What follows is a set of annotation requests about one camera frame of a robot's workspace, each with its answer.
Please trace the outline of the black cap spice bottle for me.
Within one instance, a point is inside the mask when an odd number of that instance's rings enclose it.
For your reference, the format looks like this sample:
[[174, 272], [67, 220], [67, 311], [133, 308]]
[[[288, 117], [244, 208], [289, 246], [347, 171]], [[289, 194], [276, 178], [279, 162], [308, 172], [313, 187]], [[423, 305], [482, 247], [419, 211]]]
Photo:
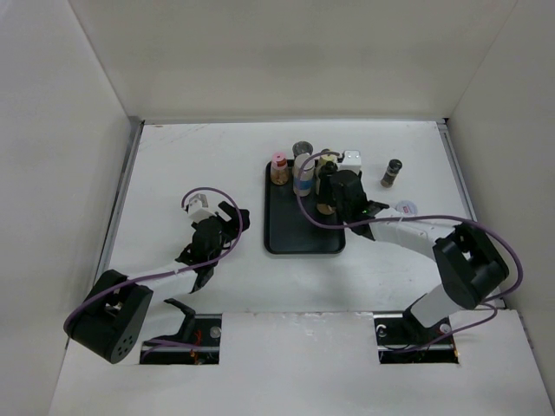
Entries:
[[330, 178], [337, 172], [337, 164], [333, 161], [323, 161], [317, 167], [317, 193], [323, 194], [330, 188]]

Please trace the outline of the silver lid blue label jar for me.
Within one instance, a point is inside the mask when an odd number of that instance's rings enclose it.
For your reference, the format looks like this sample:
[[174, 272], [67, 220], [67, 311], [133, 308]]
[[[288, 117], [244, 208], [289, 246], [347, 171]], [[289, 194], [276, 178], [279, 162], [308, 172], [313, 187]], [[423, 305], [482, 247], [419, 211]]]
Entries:
[[303, 198], [310, 194], [313, 185], [315, 161], [308, 153], [299, 154], [292, 167], [293, 191]]

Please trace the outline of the yellow cap spice bottle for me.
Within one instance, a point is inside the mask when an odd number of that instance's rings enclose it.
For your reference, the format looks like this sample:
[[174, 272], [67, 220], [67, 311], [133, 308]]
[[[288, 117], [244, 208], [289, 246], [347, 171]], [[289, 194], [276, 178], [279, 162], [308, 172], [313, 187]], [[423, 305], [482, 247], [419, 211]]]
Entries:
[[319, 157], [318, 163], [323, 165], [327, 164], [328, 162], [337, 164], [338, 157], [339, 157], [338, 153], [332, 152], [330, 149], [323, 149], [322, 154]]

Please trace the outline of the pink cap spice bottle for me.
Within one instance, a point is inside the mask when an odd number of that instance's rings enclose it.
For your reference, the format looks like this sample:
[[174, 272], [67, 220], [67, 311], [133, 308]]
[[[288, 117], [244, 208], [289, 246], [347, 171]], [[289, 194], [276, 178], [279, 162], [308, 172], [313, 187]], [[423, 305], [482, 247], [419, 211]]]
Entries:
[[273, 153], [271, 157], [270, 178], [274, 185], [285, 185], [290, 173], [285, 153]]

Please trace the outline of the black knob cap bottle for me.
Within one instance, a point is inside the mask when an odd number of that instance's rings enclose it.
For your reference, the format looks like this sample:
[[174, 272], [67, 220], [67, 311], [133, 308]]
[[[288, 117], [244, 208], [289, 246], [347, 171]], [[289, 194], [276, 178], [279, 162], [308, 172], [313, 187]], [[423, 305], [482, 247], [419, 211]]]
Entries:
[[317, 211], [324, 216], [336, 213], [336, 203], [333, 201], [317, 202]]

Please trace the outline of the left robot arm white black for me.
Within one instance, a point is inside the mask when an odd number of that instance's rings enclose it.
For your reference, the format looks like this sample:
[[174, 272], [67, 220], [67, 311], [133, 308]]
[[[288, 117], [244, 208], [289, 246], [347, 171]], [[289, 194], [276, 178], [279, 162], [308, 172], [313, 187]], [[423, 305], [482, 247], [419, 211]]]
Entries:
[[199, 196], [186, 206], [194, 233], [171, 263], [127, 276], [104, 271], [83, 303], [63, 324], [64, 332], [111, 364], [140, 350], [140, 363], [153, 363], [164, 353], [183, 353], [184, 361], [213, 359], [219, 339], [210, 330], [219, 318], [197, 316], [179, 296], [201, 290], [218, 262], [233, 249], [250, 226], [250, 212], [222, 201], [216, 211]]

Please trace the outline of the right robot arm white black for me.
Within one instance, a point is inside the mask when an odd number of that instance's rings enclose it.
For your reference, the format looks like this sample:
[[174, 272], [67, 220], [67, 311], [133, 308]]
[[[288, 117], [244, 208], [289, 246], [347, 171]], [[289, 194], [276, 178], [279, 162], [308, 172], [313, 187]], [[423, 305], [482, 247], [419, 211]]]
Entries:
[[389, 205], [368, 200], [361, 176], [352, 171], [334, 172], [326, 166], [318, 179], [317, 200], [336, 209], [356, 235], [435, 262], [441, 283], [403, 312], [402, 333], [409, 341], [423, 342], [441, 320], [459, 310], [475, 309], [508, 277], [505, 261], [478, 226], [403, 217]]

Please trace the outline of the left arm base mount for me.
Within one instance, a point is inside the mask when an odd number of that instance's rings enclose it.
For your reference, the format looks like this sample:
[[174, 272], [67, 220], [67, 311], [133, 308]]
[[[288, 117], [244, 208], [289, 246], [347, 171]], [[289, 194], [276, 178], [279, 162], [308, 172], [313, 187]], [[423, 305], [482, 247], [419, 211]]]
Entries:
[[140, 349], [141, 365], [218, 365], [222, 337], [221, 314], [198, 314], [184, 303], [164, 301], [177, 309], [179, 326], [165, 334], [148, 336]]

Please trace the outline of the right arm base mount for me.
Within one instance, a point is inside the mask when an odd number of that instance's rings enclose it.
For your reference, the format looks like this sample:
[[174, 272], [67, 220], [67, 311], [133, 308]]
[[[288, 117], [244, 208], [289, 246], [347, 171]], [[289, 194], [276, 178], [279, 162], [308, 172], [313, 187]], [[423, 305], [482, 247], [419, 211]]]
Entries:
[[430, 328], [402, 314], [374, 315], [378, 360], [394, 364], [458, 364], [459, 358], [448, 317]]

